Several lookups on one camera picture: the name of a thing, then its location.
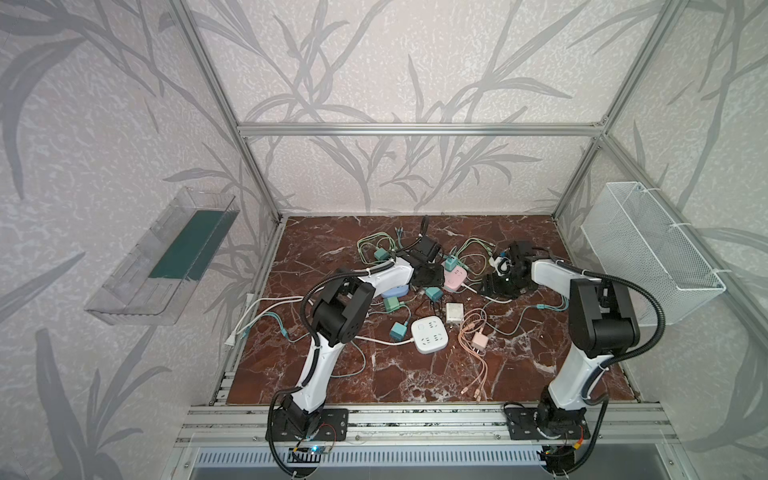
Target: aluminum frame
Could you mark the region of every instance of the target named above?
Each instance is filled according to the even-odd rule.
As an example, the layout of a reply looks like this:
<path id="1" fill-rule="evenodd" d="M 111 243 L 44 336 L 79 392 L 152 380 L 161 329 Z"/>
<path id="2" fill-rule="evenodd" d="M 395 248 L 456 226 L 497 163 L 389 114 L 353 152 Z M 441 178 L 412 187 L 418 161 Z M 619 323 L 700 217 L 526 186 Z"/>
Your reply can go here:
<path id="1" fill-rule="evenodd" d="M 189 7 L 187 7 L 187 3 L 184 0 L 167 0 L 167 3 L 170 6 L 170 16 L 181 31 L 181 34 L 184 37 L 184 43 L 186 43 L 187 47 L 190 49 L 192 58 L 200 69 L 203 79 L 216 101 L 216 106 L 219 108 L 225 126 L 232 137 L 234 147 L 245 162 L 253 181 L 256 182 L 261 197 L 269 206 L 270 215 L 273 220 L 280 221 L 280 211 L 277 208 L 277 203 L 274 198 L 272 198 L 270 189 L 266 185 L 266 181 L 259 170 L 256 159 L 253 158 L 253 153 L 250 151 L 250 147 L 237 131 L 237 119 L 234 116 L 234 110 L 227 100 L 227 95 L 224 93 L 221 81 L 216 74 L 214 64 L 210 58 L 208 58 L 208 53 L 205 51 L 203 40 L 200 36 L 200 32 L 197 30 L 197 26 L 192 17 L 192 12 Z"/>
<path id="2" fill-rule="evenodd" d="M 594 162 L 594 157 L 598 151 L 597 140 L 601 135 L 606 135 L 611 131 L 616 120 L 621 115 L 621 112 L 626 107 L 630 97 L 637 90 L 637 86 L 642 81 L 646 74 L 646 71 L 653 60 L 661 50 L 664 41 L 667 40 L 669 34 L 674 30 L 674 26 L 677 24 L 677 20 L 683 14 L 688 0 L 667 0 L 662 5 L 659 15 L 656 17 L 654 26 L 648 32 L 645 43 L 640 51 L 637 53 L 637 57 L 634 59 L 629 72 L 621 82 L 621 86 L 616 92 L 614 100 L 611 102 L 611 106 L 608 107 L 608 111 L 603 116 L 601 121 L 602 129 L 599 134 L 592 137 L 587 152 L 581 159 L 580 164 L 576 167 L 574 174 L 568 181 L 568 185 L 563 190 L 563 194 L 560 196 L 558 204 L 554 207 L 553 218 L 557 220 L 565 210 L 565 206 L 571 201 L 571 198 L 576 194 L 578 186 L 584 179 L 589 169 Z"/>
<path id="3" fill-rule="evenodd" d="M 270 240 L 266 244 L 266 251 L 262 259 L 261 267 L 258 274 L 253 278 L 250 291 L 254 292 L 254 298 L 260 298 L 266 288 L 266 281 L 270 277 L 272 272 L 272 265 L 277 255 L 277 247 L 280 245 L 280 241 L 283 239 L 283 233 L 286 230 L 286 224 L 288 222 L 288 216 L 283 217 L 280 223 L 270 235 Z M 251 311 L 248 320 L 256 315 L 255 309 Z M 211 395 L 208 405 L 224 405 L 229 395 L 232 381 L 237 371 L 237 366 L 240 364 L 240 359 L 243 356 L 243 350 L 245 349 L 246 339 L 242 336 L 235 340 L 235 345 L 227 351 L 227 355 L 224 357 L 224 361 L 221 363 L 219 371 L 217 373 L 216 389 Z"/>
<path id="4" fill-rule="evenodd" d="M 470 135 L 473 137 L 590 137 L 600 134 L 599 124 L 429 124 L 429 123 L 241 123 L 245 137 L 265 136 L 383 136 Z"/>
<path id="5" fill-rule="evenodd" d="M 598 147 L 601 147 L 608 154 L 614 163 L 629 177 L 642 183 L 646 188 L 654 189 L 650 193 L 658 200 L 659 204 L 670 214 L 670 216 L 680 225 L 683 233 L 690 239 L 691 243 L 699 250 L 704 259 L 716 270 L 723 270 L 718 273 L 726 290 L 722 293 L 728 306 L 733 310 L 736 316 L 746 329 L 752 333 L 760 343 L 768 349 L 768 318 L 757 300 L 750 291 L 741 283 L 741 281 L 728 271 L 728 266 L 723 263 L 720 256 L 712 250 L 709 243 L 698 233 L 695 227 L 690 225 L 686 217 L 667 199 L 661 190 L 656 190 L 656 184 L 639 168 L 632 156 L 615 140 L 612 136 L 601 136 L 598 139 Z"/>
<path id="6" fill-rule="evenodd" d="M 338 407 L 349 409 L 349 425 L 347 440 L 337 445 L 551 444 L 551 440 L 510 440 L 501 403 L 380 403 Z M 192 407 L 174 446 L 265 446 L 268 408 Z M 599 412 L 599 407 L 588 408 L 585 418 L 591 425 Z M 600 442 L 679 444 L 680 439 L 661 404 L 612 402 L 601 428 Z"/>

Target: transparent acrylic box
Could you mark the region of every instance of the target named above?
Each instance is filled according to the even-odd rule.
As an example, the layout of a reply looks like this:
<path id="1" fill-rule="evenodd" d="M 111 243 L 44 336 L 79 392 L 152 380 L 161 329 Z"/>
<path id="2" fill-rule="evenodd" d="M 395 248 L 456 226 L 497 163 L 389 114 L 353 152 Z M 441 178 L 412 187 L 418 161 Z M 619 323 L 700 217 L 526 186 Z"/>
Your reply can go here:
<path id="1" fill-rule="evenodd" d="M 201 211 L 210 218 L 206 225 L 210 232 L 204 230 L 207 237 L 191 237 L 194 242 L 186 245 L 177 242 Z M 111 325 L 174 325 L 239 212 L 232 194 L 182 188 L 85 310 Z M 181 253 L 176 261 L 166 255 L 171 247 Z M 161 266 L 164 271 L 158 272 Z"/>

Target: wallpaper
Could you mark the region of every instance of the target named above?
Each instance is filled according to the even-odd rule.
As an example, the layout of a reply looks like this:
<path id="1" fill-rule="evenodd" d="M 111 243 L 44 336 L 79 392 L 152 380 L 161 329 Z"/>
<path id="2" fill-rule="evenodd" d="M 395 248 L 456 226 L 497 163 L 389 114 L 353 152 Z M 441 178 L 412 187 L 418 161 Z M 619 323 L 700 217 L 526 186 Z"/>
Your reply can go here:
<path id="1" fill-rule="evenodd" d="M 587 143 L 586 137 L 283 137 L 253 142 L 251 149 L 287 212 L 549 214 Z M 459 153 L 443 162 L 443 151 Z M 331 161 L 316 161 L 323 157 Z"/>
<path id="2" fill-rule="evenodd" d="M 579 184 L 573 198 L 558 217 L 560 235 L 568 247 L 574 265 L 603 271 L 600 260 L 587 242 L 581 225 L 608 182 L 628 181 L 610 155 L 598 151 L 587 175 Z"/>
<path id="3" fill-rule="evenodd" d="M 259 268 L 273 225 L 169 18 L 0 4 L 0 478 L 157 478 Z M 182 186 L 241 212 L 177 324 L 87 314 Z"/>
<path id="4" fill-rule="evenodd" d="M 687 8 L 614 135 L 768 309 L 768 3 Z"/>
<path id="5" fill-rule="evenodd" d="M 240 122 L 444 123 L 599 121 L 662 3 L 189 2 Z M 586 139 L 250 143 L 290 213 L 549 214 Z"/>
<path id="6" fill-rule="evenodd" d="M 764 306 L 766 7 L 689 2 L 611 132 Z M 578 238 L 567 240 L 589 257 Z M 765 477 L 768 352 L 722 298 L 668 326 L 625 369 L 644 400 L 662 402 L 700 478 Z"/>

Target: metal vent grille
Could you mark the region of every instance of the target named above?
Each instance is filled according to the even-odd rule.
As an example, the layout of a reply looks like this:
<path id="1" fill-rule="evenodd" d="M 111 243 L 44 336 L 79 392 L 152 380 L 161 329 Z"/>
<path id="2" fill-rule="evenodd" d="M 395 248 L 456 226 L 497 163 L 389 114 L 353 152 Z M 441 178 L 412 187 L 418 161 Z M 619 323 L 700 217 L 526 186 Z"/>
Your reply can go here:
<path id="1" fill-rule="evenodd" d="M 430 465 L 543 465 L 536 445 L 424 445 L 424 446 L 337 446 L 326 455 L 298 454 L 302 463 L 295 462 L 290 448 L 278 448 L 283 461 L 294 466 L 328 467 L 386 467 Z M 267 447 L 201 449 L 195 466 L 206 467 L 272 467 L 272 455 Z"/>

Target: pink charger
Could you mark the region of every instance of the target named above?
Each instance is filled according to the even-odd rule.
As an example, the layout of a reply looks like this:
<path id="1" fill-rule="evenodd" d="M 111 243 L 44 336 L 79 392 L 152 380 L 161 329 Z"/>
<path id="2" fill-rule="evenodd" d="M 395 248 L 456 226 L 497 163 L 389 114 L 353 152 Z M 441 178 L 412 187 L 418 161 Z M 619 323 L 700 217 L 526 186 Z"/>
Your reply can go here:
<path id="1" fill-rule="evenodd" d="M 467 270 L 464 270 L 459 265 L 454 266 L 450 272 L 445 270 L 445 262 L 443 262 L 443 273 L 445 274 L 445 283 L 443 286 L 446 290 L 456 292 L 458 288 L 467 280 Z"/>

